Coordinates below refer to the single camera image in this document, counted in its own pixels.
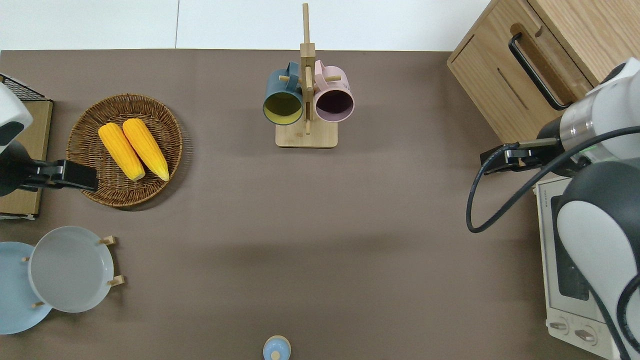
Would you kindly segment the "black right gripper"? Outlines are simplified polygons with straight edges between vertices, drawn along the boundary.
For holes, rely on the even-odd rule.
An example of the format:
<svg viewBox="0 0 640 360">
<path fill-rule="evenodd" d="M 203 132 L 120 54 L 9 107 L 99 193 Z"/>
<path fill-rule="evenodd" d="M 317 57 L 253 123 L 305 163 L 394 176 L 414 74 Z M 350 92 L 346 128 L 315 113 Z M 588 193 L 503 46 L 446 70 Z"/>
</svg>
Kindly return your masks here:
<svg viewBox="0 0 640 360">
<path fill-rule="evenodd" d="M 545 145 L 534 142 L 515 142 L 496 146 L 480 153 L 480 170 L 482 175 L 504 172 L 522 172 L 540 168 L 540 158 Z"/>
</svg>

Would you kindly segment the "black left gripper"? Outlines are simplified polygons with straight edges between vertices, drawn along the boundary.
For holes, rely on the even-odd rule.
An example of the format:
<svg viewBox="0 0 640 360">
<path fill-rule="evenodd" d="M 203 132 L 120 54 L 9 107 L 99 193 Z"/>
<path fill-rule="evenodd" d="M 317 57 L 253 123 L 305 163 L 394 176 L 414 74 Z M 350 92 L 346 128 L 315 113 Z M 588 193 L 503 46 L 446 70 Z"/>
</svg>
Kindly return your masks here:
<svg viewBox="0 0 640 360">
<path fill-rule="evenodd" d="M 66 186 L 89 192 L 99 189 L 98 171 L 95 168 L 66 159 L 19 161 L 17 168 L 23 178 L 17 188 L 21 191 L 36 192 L 39 189 L 62 189 Z"/>
</svg>

